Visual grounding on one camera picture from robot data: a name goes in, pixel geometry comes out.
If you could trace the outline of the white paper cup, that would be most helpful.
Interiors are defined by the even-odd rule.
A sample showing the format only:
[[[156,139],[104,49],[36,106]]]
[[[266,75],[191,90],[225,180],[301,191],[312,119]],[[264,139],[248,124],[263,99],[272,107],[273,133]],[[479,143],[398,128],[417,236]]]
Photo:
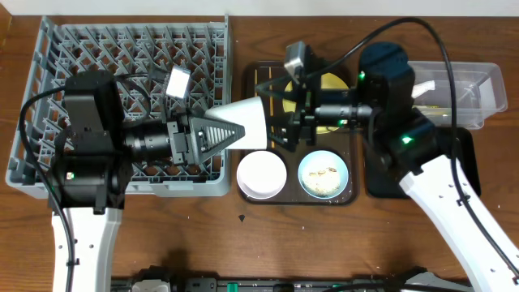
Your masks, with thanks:
[[[245,135],[227,147],[229,150],[265,150],[267,126],[260,97],[251,97],[207,110],[205,117],[232,122],[244,127]]]

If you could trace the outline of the light blue bowl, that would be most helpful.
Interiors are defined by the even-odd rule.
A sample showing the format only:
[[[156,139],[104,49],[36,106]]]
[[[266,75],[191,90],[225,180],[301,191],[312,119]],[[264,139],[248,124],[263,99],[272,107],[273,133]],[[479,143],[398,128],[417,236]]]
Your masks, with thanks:
[[[330,200],[346,189],[350,182],[350,170],[336,153],[316,150],[300,161],[298,181],[309,196]]]

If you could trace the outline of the green snack wrapper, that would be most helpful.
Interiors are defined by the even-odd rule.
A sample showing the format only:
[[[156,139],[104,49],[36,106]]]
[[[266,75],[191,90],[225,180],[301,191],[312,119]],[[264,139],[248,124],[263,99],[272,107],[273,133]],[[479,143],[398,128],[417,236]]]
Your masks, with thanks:
[[[435,105],[415,105],[414,108],[418,109],[422,114],[426,116],[448,116],[448,108],[440,108]]]

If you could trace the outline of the white napkin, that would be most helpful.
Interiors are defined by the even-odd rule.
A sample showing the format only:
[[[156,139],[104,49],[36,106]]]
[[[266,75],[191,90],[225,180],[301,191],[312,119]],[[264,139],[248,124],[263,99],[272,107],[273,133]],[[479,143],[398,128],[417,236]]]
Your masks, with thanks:
[[[416,99],[429,91],[435,91],[435,81],[434,80],[425,81],[420,84],[415,84],[413,86],[411,96],[414,99]]]

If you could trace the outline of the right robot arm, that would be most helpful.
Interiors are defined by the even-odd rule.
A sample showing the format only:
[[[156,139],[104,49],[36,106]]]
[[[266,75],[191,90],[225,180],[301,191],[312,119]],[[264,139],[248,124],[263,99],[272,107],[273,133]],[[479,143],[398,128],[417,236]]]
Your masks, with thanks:
[[[288,46],[281,83],[256,91],[292,101],[292,112],[271,118],[268,138],[294,151],[314,144],[319,127],[360,128],[371,160],[431,219],[476,291],[515,291],[518,250],[470,185],[457,159],[456,140],[414,106],[414,69],[392,42],[376,42],[360,55],[358,81],[348,90],[321,86],[323,63],[303,42]]]

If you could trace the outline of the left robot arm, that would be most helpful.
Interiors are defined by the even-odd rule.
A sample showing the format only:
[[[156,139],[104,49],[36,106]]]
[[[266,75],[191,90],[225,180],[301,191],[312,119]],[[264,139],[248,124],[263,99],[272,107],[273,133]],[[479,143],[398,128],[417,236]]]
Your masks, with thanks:
[[[171,158],[198,165],[245,135],[233,122],[187,110],[161,119],[128,122],[119,77],[85,71],[66,80],[70,120],[54,140],[47,178],[57,196],[52,220],[55,291],[107,291],[125,193],[133,165]]]

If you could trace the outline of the grey dishwasher rack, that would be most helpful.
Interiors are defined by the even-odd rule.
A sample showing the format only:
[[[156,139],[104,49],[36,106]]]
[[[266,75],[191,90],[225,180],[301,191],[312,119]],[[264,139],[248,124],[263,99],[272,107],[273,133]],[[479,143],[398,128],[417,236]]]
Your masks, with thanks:
[[[107,70],[115,75],[141,74],[130,80],[146,90],[152,102],[150,118],[159,118],[161,101],[170,113],[185,105],[204,110],[231,102],[232,32],[228,17],[222,22],[150,23],[150,24],[64,24],[42,17],[36,44],[31,51],[28,73],[22,73],[25,85],[22,104],[41,92],[64,85],[68,77],[84,71]],[[191,71],[186,101],[165,97],[163,85],[147,82],[144,73],[160,67],[179,65]],[[146,114],[140,92],[118,85],[127,120]],[[50,167],[54,155],[54,137],[69,124],[61,94],[38,101],[28,111],[29,143],[41,168]],[[16,115],[17,127],[19,115]],[[7,186],[37,199],[47,192],[33,166],[25,161],[18,127],[11,140],[6,164]],[[223,196],[230,190],[230,154],[222,151],[200,165],[172,166],[134,163],[134,175],[128,195],[161,197]]]

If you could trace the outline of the black waste tray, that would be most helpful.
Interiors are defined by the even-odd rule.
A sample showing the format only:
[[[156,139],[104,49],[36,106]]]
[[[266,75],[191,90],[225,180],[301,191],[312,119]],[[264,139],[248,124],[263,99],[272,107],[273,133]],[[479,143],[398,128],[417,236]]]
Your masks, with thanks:
[[[478,166],[474,151],[474,141],[469,130],[457,128],[457,159],[465,176],[474,189],[477,196],[482,194],[478,175]],[[376,199],[408,200],[407,196],[398,184],[383,170],[375,165],[375,162],[367,154],[364,148],[364,173],[367,194]]]

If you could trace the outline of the dark brown serving tray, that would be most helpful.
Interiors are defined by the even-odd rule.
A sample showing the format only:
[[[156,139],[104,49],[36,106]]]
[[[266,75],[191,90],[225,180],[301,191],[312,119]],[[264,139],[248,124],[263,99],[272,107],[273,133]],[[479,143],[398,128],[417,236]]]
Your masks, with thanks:
[[[255,89],[254,75],[258,70],[258,84],[269,80],[268,69],[272,68],[272,77],[278,78],[285,74],[283,63],[279,61],[256,61],[247,65],[243,73],[242,89],[247,96],[252,95]],[[304,141],[300,142],[295,152],[286,151],[276,146],[271,148],[268,141],[267,150],[277,154],[285,163],[287,169],[287,180],[283,189],[274,197],[267,200],[255,200],[243,195],[246,201],[253,204],[271,205],[331,205],[346,206],[353,203],[358,197],[359,167],[358,167],[358,137],[345,129],[337,129],[328,134],[316,136],[316,145],[308,146]],[[298,181],[298,166],[300,161],[310,152],[316,150],[327,150],[339,155],[348,165],[350,170],[350,182],[346,189],[337,197],[330,200],[319,200],[309,196]]]

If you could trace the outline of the yellow plate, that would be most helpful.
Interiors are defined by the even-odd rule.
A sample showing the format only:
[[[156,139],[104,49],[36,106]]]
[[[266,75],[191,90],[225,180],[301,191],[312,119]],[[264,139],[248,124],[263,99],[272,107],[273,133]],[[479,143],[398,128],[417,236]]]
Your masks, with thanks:
[[[326,73],[321,76],[321,88],[322,89],[348,89],[348,85],[338,76],[332,73]],[[282,101],[283,110],[285,113],[294,112],[296,104],[293,101],[284,99]],[[316,129],[318,135],[328,134],[336,131],[337,127],[322,127],[319,126]]]

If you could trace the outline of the pink bowl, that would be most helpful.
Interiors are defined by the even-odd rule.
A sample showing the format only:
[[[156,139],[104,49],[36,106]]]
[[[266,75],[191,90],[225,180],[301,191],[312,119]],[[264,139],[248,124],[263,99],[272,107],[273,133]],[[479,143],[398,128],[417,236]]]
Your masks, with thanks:
[[[246,197],[267,200],[277,195],[285,186],[287,169],[277,154],[255,151],[239,162],[236,179]]]

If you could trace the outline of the clear plastic bin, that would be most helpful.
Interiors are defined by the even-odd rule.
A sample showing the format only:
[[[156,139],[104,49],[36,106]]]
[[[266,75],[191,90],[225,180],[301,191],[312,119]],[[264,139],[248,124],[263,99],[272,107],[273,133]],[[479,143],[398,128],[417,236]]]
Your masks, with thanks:
[[[452,101],[444,63],[410,61],[409,65],[414,69],[415,84],[435,81],[435,91],[426,92],[414,99],[414,105],[448,108],[448,116],[425,116],[437,126],[450,126]],[[459,127],[469,130],[480,129],[484,126],[485,119],[508,108],[504,79],[498,65],[489,62],[453,62],[452,68]]]

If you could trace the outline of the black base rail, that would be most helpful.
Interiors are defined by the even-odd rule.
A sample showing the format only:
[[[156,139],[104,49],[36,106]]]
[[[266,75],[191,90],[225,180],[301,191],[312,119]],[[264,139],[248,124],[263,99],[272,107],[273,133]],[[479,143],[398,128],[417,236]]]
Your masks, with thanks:
[[[430,284],[400,284],[381,280],[352,281],[281,281],[281,280],[218,280],[199,277],[171,279],[114,279],[112,291],[172,292],[319,292],[319,291],[470,291],[471,288],[448,281]]]

